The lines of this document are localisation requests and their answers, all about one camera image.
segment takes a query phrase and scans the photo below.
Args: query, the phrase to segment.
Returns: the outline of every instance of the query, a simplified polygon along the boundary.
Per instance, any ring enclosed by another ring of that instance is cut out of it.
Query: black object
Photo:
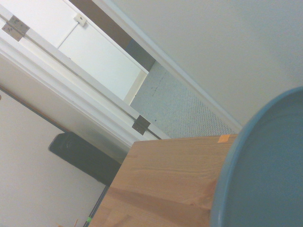
[[[48,148],[97,181],[110,186],[121,164],[73,132],[56,136]]]

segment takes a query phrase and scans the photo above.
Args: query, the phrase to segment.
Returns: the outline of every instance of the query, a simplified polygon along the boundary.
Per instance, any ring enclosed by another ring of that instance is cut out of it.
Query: wooden surface
[[[134,143],[90,227],[207,227],[236,135]]]

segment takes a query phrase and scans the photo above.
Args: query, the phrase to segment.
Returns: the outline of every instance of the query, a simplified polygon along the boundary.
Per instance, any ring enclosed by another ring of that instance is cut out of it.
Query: wall
[[[62,131],[0,95],[0,226],[83,226],[104,185],[48,151]]]
[[[102,2],[114,3],[241,125],[303,85],[302,1]]]

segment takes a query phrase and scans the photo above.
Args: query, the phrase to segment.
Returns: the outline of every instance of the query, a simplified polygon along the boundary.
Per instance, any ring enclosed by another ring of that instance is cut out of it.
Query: floor
[[[171,138],[234,133],[158,62],[131,107]]]

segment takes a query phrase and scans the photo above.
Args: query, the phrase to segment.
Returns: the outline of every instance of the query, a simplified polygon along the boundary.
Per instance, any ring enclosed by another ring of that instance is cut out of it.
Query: door hinge
[[[145,131],[147,130],[148,126],[150,126],[151,123],[148,122],[144,117],[139,115],[139,117],[134,121],[133,129],[135,129],[138,133],[143,135]]]
[[[29,30],[29,26],[24,24],[16,16],[12,16],[11,19],[3,26],[2,30],[19,42]]]

